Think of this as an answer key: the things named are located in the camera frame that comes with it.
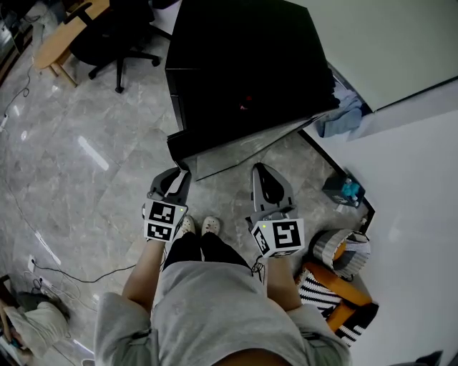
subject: white wall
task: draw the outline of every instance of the white wall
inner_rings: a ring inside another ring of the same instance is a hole
[[[326,58],[373,109],[458,76],[456,0],[289,0]]]
[[[458,100],[458,92],[452,96]],[[351,348],[355,366],[412,361],[439,349],[447,365],[458,351],[457,109],[352,141],[306,129],[364,185],[376,210],[373,252],[361,276],[380,310]]]
[[[155,21],[153,23],[159,29],[167,32],[168,34],[173,33],[173,27],[177,21],[178,11],[180,10],[181,0],[170,5],[165,9],[153,9],[155,14]]]
[[[405,102],[364,117],[364,128],[351,134],[350,139],[365,137],[412,122],[421,121],[457,109],[458,80],[435,88]]]

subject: electrical outlet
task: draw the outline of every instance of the electrical outlet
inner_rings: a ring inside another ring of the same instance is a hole
[[[32,260],[35,262],[35,257],[30,254],[29,261],[27,262],[27,267],[29,268],[29,271],[33,273],[35,270],[35,264],[32,262]]]
[[[0,133],[2,133],[5,130],[6,121],[8,121],[8,114],[5,114],[3,116],[3,120],[1,121],[1,124],[0,124]]]
[[[40,276],[40,282],[48,288],[52,287],[52,283],[42,276]]]

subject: chair leg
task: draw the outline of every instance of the chair leg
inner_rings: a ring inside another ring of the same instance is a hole
[[[125,57],[133,57],[135,59],[152,60],[151,63],[152,63],[153,66],[158,66],[160,64],[160,58],[158,56],[155,56],[154,54],[146,54],[144,52],[138,52],[138,51],[128,51],[125,54]]]
[[[152,26],[151,24],[148,27],[148,32],[151,34],[157,34],[158,36],[168,39],[169,41],[172,40],[172,36],[170,34],[168,34],[166,31],[163,31],[162,29],[157,28],[156,26]]]
[[[77,83],[74,82],[74,80],[72,79],[72,77],[70,75],[68,75],[68,73],[64,70],[64,68],[59,64],[59,62],[54,62],[52,64],[54,70],[58,70],[59,73],[65,78],[67,79],[67,81],[74,87],[76,88],[78,86]]]
[[[116,61],[116,89],[115,89],[115,91],[117,93],[120,93],[120,94],[124,90],[124,88],[121,86],[122,66],[123,66],[123,64],[124,64],[124,59],[122,57],[120,57]]]
[[[111,61],[108,61],[107,63],[103,64],[103,65],[99,65],[99,66],[96,66],[95,68],[93,68],[89,73],[88,73],[88,76],[91,80],[93,80],[93,78],[95,78],[97,76],[97,73],[102,70],[103,68],[105,68],[106,66],[108,66],[109,64],[111,64],[114,60],[111,60]]]

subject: black cabinet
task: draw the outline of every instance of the black cabinet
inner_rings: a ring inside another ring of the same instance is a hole
[[[283,0],[183,0],[165,71],[175,160],[338,106],[307,9]]]

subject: black cable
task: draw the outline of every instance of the black cable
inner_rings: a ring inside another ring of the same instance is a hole
[[[251,267],[251,274],[254,276],[255,273],[258,273],[259,275],[259,280],[264,283],[265,282],[265,265],[260,263],[259,260],[262,258],[263,256],[260,255],[258,258],[256,258],[256,262],[255,264],[253,264],[253,266]],[[261,279],[260,277],[260,272],[264,269],[264,273],[263,273],[263,278]]]
[[[41,292],[42,291],[42,283],[37,280],[36,278],[34,278],[34,280],[32,281],[32,284],[34,285],[31,289],[31,293],[33,294],[34,293],[34,290],[38,291],[38,292]]]
[[[27,98],[29,93],[30,93],[30,89],[29,89],[29,84],[30,84],[30,70],[31,70],[31,67],[32,65],[30,65],[29,67],[29,70],[27,70],[27,84],[24,88],[22,88],[21,90],[19,90],[19,92],[13,97],[13,99],[8,103],[8,105],[6,106],[4,112],[3,112],[3,116],[4,118],[6,118],[6,111],[8,111],[8,108],[13,104],[14,100],[22,93],[22,95],[24,96],[24,98]]]
[[[161,268],[164,265],[166,259],[167,259],[167,250],[164,247],[164,255],[163,255],[163,258],[162,258],[162,262],[160,263],[160,267]]]
[[[107,273],[107,274],[104,274],[103,276],[100,276],[99,278],[97,278],[95,281],[83,281],[83,280],[80,280],[79,278],[76,278],[76,277],[73,277],[73,276],[70,276],[68,273],[64,272],[64,271],[61,271],[60,269],[54,269],[54,268],[48,268],[48,267],[40,267],[39,265],[36,264],[36,262],[32,259],[31,262],[33,264],[35,264],[35,266],[39,269],[45,269],[45,270],[48,270],[48,271],[53,271],[53,272],[61,272],[63,275],[66,275],[70,278],[72,278],[73,280],[76,280],[76,281],[80,281],[82,283],[95,283],[97,281],[100,281],[103,277],[106,277],[106,276],[109,276],[115,272],[119,272],[119,271],[125,271],[127,269],[131,269],[133,267],[135,267],[135,264],[133,266],[130,266],[130,267],[126,267],[126,268],[119,268],[119,269],[115,269],[114,271],[111,271],[110,273]]]

